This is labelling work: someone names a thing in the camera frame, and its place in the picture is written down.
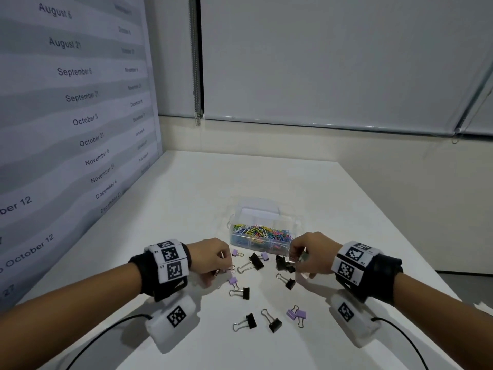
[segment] hand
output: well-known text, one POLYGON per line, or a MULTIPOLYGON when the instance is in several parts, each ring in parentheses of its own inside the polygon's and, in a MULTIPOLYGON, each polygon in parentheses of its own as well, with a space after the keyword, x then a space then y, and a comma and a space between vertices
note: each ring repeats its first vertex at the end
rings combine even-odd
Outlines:
POLYGON ((233 264, 229 246, 217 238, 202 240, 187 246, 192 258, 190 270, 197 274, 205 274, 217 269, 225 270, 233 264))
POLYGON ((310 273, 310 278, 315 278, 318 273, 331 274, 332 262, 342 245, 321 232, 307 232, 291 242, 289 258, 298 260, 305 247, 310 257, 306 261, 296 262, 296 271, 310 273))

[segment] baseboard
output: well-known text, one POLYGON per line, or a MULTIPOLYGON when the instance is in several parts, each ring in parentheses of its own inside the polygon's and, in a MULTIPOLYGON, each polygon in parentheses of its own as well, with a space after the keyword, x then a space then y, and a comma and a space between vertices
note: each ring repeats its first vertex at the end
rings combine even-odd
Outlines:
POLYGON ((486 276, 493 277, 493 274, 482 274, 482 273, 462 273, 460 271, 444 271, 444 270, 435 270, 438 274, 452 274, 452 275, 472 275, 472 276, 486 276))

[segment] person's left arm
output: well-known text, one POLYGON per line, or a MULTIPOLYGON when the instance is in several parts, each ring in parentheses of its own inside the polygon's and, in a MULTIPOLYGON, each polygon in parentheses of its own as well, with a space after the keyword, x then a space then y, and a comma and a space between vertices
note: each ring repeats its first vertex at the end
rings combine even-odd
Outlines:
MULTIPOLYGON (((188 251, 190 270, 203 274, 207 286, 212 281, 209 271, 232 265, 229 247, 219 239, 189 244, 188 251)), ((141 290, 139 268, 127 263, 13 307, 0 315, 2 369, 40 367, 141 290)))

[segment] forearm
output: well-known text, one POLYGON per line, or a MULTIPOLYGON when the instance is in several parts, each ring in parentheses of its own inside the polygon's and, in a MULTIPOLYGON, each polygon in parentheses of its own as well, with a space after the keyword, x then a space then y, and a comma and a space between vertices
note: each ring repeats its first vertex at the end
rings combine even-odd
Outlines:
POLYGON ((405 274, 394 282, 395 307, 464 369, 493 364, 493 317, 405 274))
POLYGON ((3 369, 38 368, 140 293, 133 263, 17 305, 0 316, 3 369), (29 348, 22 356, 19 348, 29 348))

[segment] person's left hand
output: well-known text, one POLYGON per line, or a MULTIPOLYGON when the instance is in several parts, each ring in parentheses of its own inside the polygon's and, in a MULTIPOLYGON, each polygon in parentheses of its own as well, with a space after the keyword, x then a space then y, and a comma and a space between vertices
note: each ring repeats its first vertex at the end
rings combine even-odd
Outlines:
POLYGON ((226 270, 233 264, 229 246, 218 238, 188 244, 192 264, 190 271, 201 274, 202 281, 210 286, 214 279, 210 271, 226 270))

